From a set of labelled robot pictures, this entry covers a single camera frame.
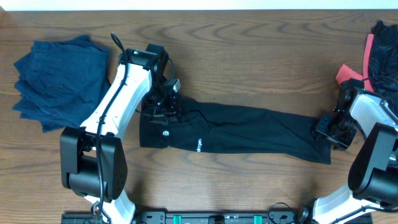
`red fabric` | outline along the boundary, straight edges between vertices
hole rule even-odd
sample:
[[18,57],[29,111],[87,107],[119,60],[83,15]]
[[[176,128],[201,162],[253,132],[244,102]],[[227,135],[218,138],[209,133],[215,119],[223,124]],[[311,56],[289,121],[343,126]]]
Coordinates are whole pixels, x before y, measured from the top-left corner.
[[[371,54],[373,38],[374,35],[369,34],[368,39],[366,40],[365,53],[363,55],[363,76],[350,69],[347,65],[343,64],[336,75],[336,81],[339,85],[341,85],[342,82],[349,80],[350,78],[362,80],[369,77],[369,58]],[[370,80],[365,81],[365,89],[367,91],[374,92]]]

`wooden table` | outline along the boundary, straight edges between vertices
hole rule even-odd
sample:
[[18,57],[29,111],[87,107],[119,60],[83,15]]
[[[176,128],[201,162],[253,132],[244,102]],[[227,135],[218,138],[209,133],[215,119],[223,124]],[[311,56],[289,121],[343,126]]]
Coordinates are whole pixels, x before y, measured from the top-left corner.
[[[364,43],[379,19],[398,23],[398,11],[113,11],[0,12],[0,222],[59,223],[66,211],[90,204],[64,189],[59,136],[37,121],[19,119],[13,63],[33,40],[59,41],[90,34],[111,49],[108,77],[119,49],[165,46],[182,81],[198,101],[255,106],[319,117],[330,112],[342,63],[362,71]],[[138,207],[181,210],[267,210],[293,207],[332,193],[347,181],[363,138],[332,152],[326,166],[284,154],[205,154],[139,147],[135,114],[124,144],[126,191]],[[374,214],[375,223],[398,215]]]

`black fabric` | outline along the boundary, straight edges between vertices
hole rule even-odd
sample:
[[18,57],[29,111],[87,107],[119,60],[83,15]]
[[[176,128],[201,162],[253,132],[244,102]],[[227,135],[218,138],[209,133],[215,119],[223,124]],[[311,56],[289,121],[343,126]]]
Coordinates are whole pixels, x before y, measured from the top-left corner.
[[[385,26],[379,21],[373,28],[374,34],[370,59],[369,77],[398,77],[398,28],[397,25]],[[398,86],[386,79],[371,79],[372,87],[377,93],[390,96],[398,92]],[[398,100],[392,99],[394,111],[398,112]]]
[[15,88],[22,99],[14,110],[36,119],[43,132],[79,127],[109,89],[109,50],[88,35],[64,42],[35,41],[31,53],[14,65],[20,73]]
[[141,147],[214,153],[286,153],[330,164],[330,145],[315,141],[318,119],[244,106],[182,100],[182,123],[150,123],[141,113]]

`black pants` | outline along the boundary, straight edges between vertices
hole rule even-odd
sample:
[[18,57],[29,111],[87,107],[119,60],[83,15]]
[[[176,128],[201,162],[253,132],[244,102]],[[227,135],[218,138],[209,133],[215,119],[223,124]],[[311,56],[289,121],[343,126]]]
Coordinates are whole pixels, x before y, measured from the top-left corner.
[[330,164],[330,145],[315,141],[318,119],[244,106],[182,100],[182,123],[140,120],[141,147],[167,146],[213,153],[286,153]]

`white wall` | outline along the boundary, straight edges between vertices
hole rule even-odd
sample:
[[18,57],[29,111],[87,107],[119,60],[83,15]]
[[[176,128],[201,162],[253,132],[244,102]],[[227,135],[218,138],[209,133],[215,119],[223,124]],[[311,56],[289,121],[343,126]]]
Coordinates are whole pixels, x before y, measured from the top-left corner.
[[398,9],[398,0],[0,0],[0,6],[6,11]]

